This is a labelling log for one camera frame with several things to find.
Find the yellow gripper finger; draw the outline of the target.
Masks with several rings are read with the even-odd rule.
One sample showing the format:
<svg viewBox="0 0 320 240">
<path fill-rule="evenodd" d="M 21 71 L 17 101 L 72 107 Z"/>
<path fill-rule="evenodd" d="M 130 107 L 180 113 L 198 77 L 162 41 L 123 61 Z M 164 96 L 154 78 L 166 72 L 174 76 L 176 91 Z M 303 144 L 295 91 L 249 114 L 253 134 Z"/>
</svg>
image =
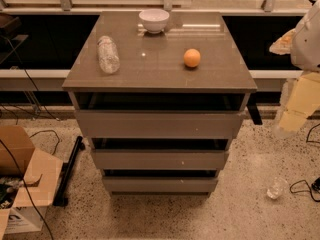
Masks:
<svg viewBox="0 0 320 240">
<path fill-rule="evenodd" d="M 306 123 L 307 117 L 303 113 L 279 109 L 273 125 L 273 133 L 277 138 L 289 138 L 295 135 Z"/>
</svg>

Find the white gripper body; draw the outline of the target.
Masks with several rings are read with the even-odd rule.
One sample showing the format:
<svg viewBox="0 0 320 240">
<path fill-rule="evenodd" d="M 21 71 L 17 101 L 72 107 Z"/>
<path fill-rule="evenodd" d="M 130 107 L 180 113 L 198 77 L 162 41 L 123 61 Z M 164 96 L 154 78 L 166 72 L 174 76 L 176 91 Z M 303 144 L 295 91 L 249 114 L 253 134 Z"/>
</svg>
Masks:
<svg viewBox="0 0 320 240">
<path fill-rule="evenodd" d="M 320 74 L 301 75 L 294 83 L 287 110 L 299 117 L 308 118 L 320 107 Z"/>
</svg>

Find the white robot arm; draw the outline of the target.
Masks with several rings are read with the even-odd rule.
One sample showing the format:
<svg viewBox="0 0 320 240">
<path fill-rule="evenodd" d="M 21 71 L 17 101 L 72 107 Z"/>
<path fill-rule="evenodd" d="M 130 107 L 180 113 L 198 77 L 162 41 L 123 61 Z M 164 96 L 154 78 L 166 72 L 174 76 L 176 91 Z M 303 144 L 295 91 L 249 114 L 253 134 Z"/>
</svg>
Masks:
<svg viewBox="0 0 320 240">
<path fill-rule="evenodd" d="M 302 70 L 295 80 L 283 85 L 274 134 L 287 138 L 297 133 L 320 107 L 320 1 L 317 0 L 298 22 L 269 48 L 277 55 L 289 54 L 291 63 Z"/>
</svg>

